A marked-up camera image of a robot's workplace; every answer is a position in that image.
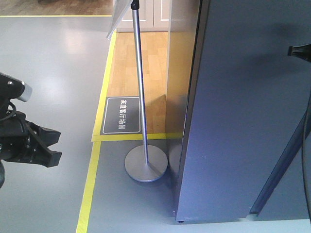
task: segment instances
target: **black cable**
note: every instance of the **black cable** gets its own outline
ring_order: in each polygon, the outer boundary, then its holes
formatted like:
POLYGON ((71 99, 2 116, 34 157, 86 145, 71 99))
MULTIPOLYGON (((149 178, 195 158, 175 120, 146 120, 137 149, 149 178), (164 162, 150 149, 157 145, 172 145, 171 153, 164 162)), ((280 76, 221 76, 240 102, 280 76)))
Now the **black cable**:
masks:
POLYGON ((0 122, 5 121, 5 120, 7 120, 7 119, 9 119, 9 118, 11 118, 11 117, 13 117, 15 115, 15 113, 16 113, 15 105, 12 102, 10 102, 9 105, 12 107, 12 110, 10 111, 9 115, 7 115, 4 118, 1 118, 0 122))
POLYGON ((0 160, 0 188, 4 183, 4 180, 5 180, 5 170, 2 161, 0 160))
POLYGON ((308 189, 308 181, 307 181, 307 171, 306 171, 306 131, 307 131, 307 123, 310 115, 310 109, 311 109, 311 92, 308 100, 308 106, 305 113, 305 121, 303 126, 303 137, 302 137, 302 146, 301 146, 301 167, 302 167, 302 179, 303 179, 303 185, 304 185, 304 193, 305 193, 305 199, 307 203, 307 209, 308 209, 308 215, 309 215, 309 221, 311 224, 311 203, 310 203, 310 194, 308 189))

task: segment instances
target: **floor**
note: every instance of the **floor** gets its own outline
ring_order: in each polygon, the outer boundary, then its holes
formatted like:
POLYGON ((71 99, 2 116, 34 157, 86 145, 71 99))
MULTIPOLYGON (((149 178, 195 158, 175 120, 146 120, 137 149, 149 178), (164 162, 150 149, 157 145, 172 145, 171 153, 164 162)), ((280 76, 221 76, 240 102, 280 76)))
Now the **floor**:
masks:
POLYGON ((0 18, 0 72, 33 88, 14 100, 27 119, 59 130, 59 166, 3 162, 1 233, 73 233, 92 150, 110 41, 108 17, 0 18))
MULTIPOLYGON (((168 33, 142 33, 141 42, 147 131, 165 133, 168 33)), ((107 96, 138 96, 133 33, 117 34, 107 96)))
POLYGON ((113 0, 1 0, 0 16, 112 15, 113 0))
MULTIPOLYGON (((109 20, 0 18, 0 72, 34 89, 29 102, 14 103, 28 120, 62 132, 53 149, 63 153, 53 168, 4 162, 0 232, 310 232, 306 220, 176 223, 169 173, 144 184, 124 171, 125 155, 140 141, 115 137, 91 142, 110 44, 105 38, 109 20)), ((149 143, 166 150, 163 140, 149 143)))

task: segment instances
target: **gray cabinet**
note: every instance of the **gray cabinet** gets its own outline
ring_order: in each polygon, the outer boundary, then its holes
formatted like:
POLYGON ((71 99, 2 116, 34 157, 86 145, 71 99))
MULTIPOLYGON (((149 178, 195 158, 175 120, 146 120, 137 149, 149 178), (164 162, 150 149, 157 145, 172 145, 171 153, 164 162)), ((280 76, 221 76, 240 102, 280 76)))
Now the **gray cabinet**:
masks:
MULTIPOLYGON (((306 109, 311 64, 287 51, 310 43, 309 9, 308 0, 173 0, 167 133, 179 135, 168 141, 176 220, 249 214, 306 109)), ((301 183, 299 172, 289 180, 301 183)), ((298 212, 283 206, 265 219, 307 217, 298 212)))

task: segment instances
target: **wooden floor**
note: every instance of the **wooden floor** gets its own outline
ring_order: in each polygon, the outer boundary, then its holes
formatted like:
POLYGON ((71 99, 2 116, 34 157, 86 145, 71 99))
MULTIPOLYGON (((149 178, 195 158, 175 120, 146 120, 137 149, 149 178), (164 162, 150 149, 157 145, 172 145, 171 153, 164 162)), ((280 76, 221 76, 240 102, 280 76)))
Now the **wooden floor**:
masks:
POLYGON ((0 0, 1 16, 111 15, 113 0, 0 0))
MULTIPOLYGON (((165 132, 168 33, 141 33, 148 133, 165 132)), ((138 96, 133 33, 117 33, 108 97, 138 96)))

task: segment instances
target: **metal pole stand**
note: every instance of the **metal pole stand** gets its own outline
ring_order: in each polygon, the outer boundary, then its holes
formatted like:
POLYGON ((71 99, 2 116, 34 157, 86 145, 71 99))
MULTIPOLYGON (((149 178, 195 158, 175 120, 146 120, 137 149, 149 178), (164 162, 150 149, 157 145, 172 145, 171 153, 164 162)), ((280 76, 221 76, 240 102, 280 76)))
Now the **metal pole stand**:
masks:
POLYGON ((142 74, 142 57, 138 14, 139 0, 134 0, 131 4, 131 8, 135 36, 143 145, 135 147, 127 154, 125 158, 125 169, 129 176, 136 181, 152 182, 160 179, 164 175, 168 165, 168 161, 166 154, 161 149, 147 144, 145 96, 142 74))

